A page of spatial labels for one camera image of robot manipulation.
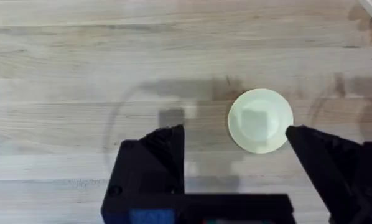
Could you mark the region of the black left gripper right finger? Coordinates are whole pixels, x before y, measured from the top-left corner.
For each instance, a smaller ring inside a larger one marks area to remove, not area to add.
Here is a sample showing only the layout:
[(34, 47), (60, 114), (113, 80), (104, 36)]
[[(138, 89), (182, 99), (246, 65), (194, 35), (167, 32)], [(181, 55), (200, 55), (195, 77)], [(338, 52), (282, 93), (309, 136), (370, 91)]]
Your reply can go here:
[(357, 143), (307, 126), (286, 137), (334, 224), (372, 224), (372, 142)]

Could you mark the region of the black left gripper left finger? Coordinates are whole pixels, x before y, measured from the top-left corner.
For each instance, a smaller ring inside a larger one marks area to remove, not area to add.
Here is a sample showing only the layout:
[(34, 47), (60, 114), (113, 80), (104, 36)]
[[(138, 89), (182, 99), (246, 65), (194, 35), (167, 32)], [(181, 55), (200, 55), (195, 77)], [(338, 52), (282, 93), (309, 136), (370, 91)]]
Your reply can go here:
[(184, 194), (183, 125), (158, 128), (140, 139), (124, 140), (101, 206), (104, 223), (175, 223), (171, 208), (119, 211), (109, 200), (141, 194)]

